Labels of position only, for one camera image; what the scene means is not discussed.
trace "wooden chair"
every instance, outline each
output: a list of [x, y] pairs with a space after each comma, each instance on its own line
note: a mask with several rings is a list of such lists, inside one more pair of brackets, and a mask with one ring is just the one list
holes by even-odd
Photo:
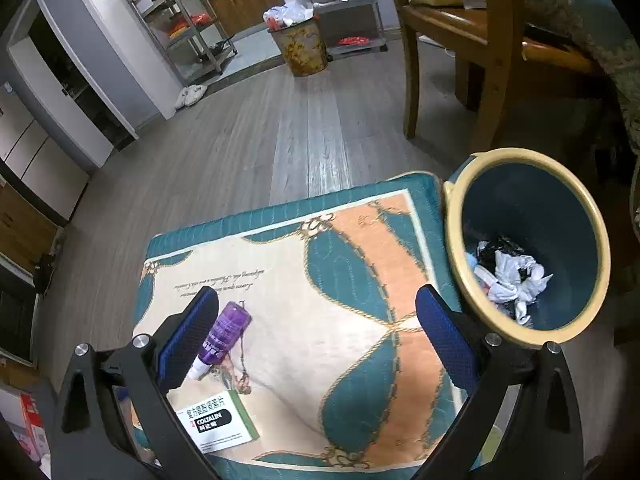
[[474, 92], [481, 87], [472, 152], [491, 147], [515, 98], [601, 96], [603, 73], [596, 62], [574, 46], [524, 37], [524, 0], [486, 0], [486, 10], [394, 1], [404, 45], [408, 139], [415, 136], [418, 117], [417, 32], [455, 51], [456, 95], [465, 106], [474, 107]]

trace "white cabinet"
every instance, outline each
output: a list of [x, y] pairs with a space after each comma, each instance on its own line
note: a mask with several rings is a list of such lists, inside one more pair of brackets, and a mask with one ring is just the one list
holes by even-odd
[[5, 159], [7, 166], [19, 178], [22, 178], [33, 157], [48, 138], [49, 136], [43, 127], [36, 121], [31, 121], [31, 124], [18, 138], [18, 141], [9, 152], [9, 156]]
[[15, 94], [0, 88], [0, 157], [6, 160], [33, 117]]
[[89, 176], [0, 88], [0, 158], [40, 199], [69, 220]]
[[88, 178], [53, 139], [47, 137], [24, 173], [22, 181], [68, 219]]

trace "wooden floor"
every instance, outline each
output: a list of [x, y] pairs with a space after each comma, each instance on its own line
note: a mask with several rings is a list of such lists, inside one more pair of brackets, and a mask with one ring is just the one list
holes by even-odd
[[[454, 59], [420, 44], [420, 62], [413, 142], [401, 133], [402, 45], [392, 41], [386, 53], [336, 60], [307, 78], [293, 78], [286, 66], [253, 76], [148, 126], [138, 142], [113, 155], [92, 178], [66, 230], [60, 266], [40, 311], [40, 368], [54, 386], [60, 386], [79, 342], [107, 349], [129, 340], [143, 255], [153, 235], [408, 170], [448, 176], [466, 159], [475, 115], [454, 97]], [[539, 149], [540, 132], [553, 137], [541, 117], [565, 131], [584, 121], [555, 105], [535, 108], [509, 119], [516, 139], [511, 144]], [[606, 441], [613, 409], [608, 404], [621, 374], [608, 324], [600, 316], [566, 346], [586, 458]]]

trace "trash bin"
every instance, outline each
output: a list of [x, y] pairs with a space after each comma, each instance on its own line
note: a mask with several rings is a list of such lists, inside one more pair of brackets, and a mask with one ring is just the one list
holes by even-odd
[[[489, 327], [528, 348], [577, 336], [593, 320], [609, 285], [609, 238], [578, 178], [557, 161], [520, 148], [471, 156], [445, 183], [447, 254], [467, 303]], [[500, 313], [485, 296], [465, 251], [503, 234], [553, 273], [529, 309], [533, 328]]]
[[327, 66], [326, 46], [314, 18], [269, 34], [295, 76], [312, 75]]

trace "blue gripper pad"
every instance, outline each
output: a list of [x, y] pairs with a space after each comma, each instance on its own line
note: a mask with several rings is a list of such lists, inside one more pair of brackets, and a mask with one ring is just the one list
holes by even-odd
[[450, 319], [449, 307], [431, 285], [415, 297], [418, 321], [433, 345], [451, 381], [471, 395], [478, 384], [476, 356]]
[[162, 392], [178, 388], [218, 317], [218, 295], [203, 286], [186, 308], [187, 314], [158, 354], [156, 381]]

